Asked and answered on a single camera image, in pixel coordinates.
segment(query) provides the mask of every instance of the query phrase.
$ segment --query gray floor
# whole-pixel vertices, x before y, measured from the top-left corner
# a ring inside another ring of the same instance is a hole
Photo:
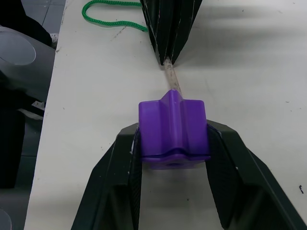
[[[25,13],[50,33],[58,33],[65,0],[22,0]]]
[[[26,14],[49,33],[58,33],[65,0],[22,0]],[[11,218],[13,230],[23,230],[35,171],[43,121],[26,118],[23,152],[14,189],[0,189],[0,209]]]

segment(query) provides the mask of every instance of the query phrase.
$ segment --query white table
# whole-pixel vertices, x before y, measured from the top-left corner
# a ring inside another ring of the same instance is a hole
[[[138,103],[168,89],[147,33],[89,24],[86,2],[65,6],[26,230],[69,230],[92,168]],[[139,8],[89,15],[144,23]],[[307,222],[307,2],[204,1],[176,72],[183,96],[238,131]],[[144,173],[141,203],[140,230],[221,229],[203,168]]]

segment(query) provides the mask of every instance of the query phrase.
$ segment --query purple toy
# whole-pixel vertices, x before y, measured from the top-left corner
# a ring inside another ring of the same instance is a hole
[[[176,90],[139,104],[142,161],[153,169],[190,168],[210,159],[203,101]]]

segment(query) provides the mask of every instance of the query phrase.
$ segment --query green rope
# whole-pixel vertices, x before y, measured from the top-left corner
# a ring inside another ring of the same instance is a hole
[[[103,3],[103,4],[109,4],[109,5],[120,5],[120,6],[138,6],[141,7],[142,5],[139,2],[133,2],[133,1],[109,1],[109,0],[93,0],[88,2],[85,6],[82,8],[82,15],[83,18],[89,22],[97,23],[105,26],[129,26],[136,28],[138,30],[142,30],[144,32],[147,32],[147,28],[145,26],[142,26],[140,24],[130,22],[130,21],[117,21],[117,22],[104,22],[101,20],[97,20],[94,18],[91,18],[87,16],[86,11],[88,8],[91,7],[91,5],[96,3]]]

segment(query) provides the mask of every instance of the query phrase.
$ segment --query purple plastic block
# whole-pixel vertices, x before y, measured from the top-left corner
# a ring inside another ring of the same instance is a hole
[[[154,169],[190,168],[210,159],[203,101],[176,90],[139,104],[142,161]]]

